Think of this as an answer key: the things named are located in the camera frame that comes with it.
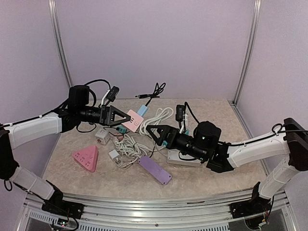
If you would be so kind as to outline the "pink cube socket adapter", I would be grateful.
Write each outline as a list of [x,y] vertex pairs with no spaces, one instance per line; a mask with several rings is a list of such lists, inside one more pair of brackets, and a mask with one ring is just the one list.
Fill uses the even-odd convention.
[[130,120],[122,123],[121,125],[123,125],[132,132],[136,132],[137,129],[140,127],[141,123],[144,121],[144,118],[131,109],[128,111],[127,114],[130,116]]

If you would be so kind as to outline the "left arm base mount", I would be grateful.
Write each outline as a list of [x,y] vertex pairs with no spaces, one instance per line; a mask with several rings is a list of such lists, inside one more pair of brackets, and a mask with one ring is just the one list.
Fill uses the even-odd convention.
[[63,217],[80,219],[84,207],[81,203],[66,201],[62,198],[51,198],[44,201],[41,209]]

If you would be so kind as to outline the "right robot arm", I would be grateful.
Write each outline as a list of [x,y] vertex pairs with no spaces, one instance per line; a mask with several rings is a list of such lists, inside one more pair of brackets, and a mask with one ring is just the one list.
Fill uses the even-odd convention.
[[252,214],[263,208],[292,177],[308,169],[308,132],[292,118],[274,125],[265,135],[236,143],[220,141],[221,129],[209,121],[200,122],[192,136],[169,125],[148,125],[146,131],[157,145],[189,155],[217,173],[283,155],[284,159],[267,178],[254,186],[246,203],[247,211]]

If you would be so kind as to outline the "white multi socket adapter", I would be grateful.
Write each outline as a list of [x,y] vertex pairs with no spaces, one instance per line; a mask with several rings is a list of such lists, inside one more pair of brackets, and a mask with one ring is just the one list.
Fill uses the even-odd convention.
[[101,128],[96,132],[95,138],[98,143],[106,145],[110,140],[110,134],[107,130]]

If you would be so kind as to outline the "pink power strip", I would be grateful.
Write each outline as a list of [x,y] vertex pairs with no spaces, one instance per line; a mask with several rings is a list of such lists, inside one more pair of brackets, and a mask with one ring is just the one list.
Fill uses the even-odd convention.
[[84,169],[93,173],[96,170],[98,160],[98,147],[96,145],[77,150],[72,153],[74,160]]

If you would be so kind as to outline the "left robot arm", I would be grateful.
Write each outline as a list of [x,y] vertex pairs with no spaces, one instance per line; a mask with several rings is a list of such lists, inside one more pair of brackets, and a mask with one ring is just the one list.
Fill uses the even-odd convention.
[[30,141],[64,133],[78,127],[82,122],[117,126],[130,121],[121,110],[101,104],[89,105],[94,92],[89,85],[76,85],[60,106],[34,118],[1,125],[0,127],[0,178],[15,184],[42,199],[57,214],[67,210],[63,193],[52,183],[21,167],[13,157],[13,150]]

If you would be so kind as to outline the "white usb charger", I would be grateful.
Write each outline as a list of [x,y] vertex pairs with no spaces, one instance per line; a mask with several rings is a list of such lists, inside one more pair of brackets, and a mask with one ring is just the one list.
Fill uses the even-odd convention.
[[117,161],[121,157],[117,150],[110,151],[108,155],[112,161]]

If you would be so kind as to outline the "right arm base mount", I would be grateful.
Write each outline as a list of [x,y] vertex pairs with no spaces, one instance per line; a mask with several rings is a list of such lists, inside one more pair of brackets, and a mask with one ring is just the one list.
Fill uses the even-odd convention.
[[232,218],[242,218],[258,213],[269,211],[271,208],[270,200],[245,200],[229,205]]

